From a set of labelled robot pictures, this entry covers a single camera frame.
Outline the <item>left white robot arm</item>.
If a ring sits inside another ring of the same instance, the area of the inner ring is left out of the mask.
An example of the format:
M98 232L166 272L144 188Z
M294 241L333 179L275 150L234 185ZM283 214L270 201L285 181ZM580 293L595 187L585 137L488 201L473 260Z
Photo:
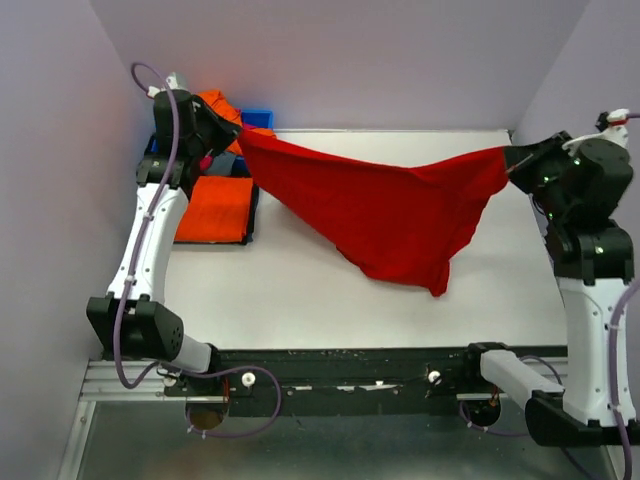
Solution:
M86 314L105 351L118 359L148 359L188 371L201 395L222 380L214 346L189 337L182 319L165 305L165 278L179 223L200 162L226 149L239 126L217 115L204 100L178 88L153 97L156 149L136 171L136 209L116 275L102 297L89 299Z

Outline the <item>red t shirt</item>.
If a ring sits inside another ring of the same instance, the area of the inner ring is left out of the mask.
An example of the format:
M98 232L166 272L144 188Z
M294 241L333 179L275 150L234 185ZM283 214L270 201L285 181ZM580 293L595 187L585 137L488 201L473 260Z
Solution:
M446 293L450 261L508 183L502 147L430 165L375 164L243 132L257 185L326 238L364 275Z

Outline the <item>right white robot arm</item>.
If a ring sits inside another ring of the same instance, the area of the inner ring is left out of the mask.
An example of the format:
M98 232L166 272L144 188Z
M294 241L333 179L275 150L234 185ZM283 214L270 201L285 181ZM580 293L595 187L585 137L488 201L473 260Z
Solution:
M566 315L567 378L554 383L500 344L472 344L460 379L480 392L493 384L525 413L541 446L636 445L639 422L628 387L625 309L634 247L612 214L634 170L628 131L615 122L572 138L564 132L505 151L509 180L547 219L545 246Z

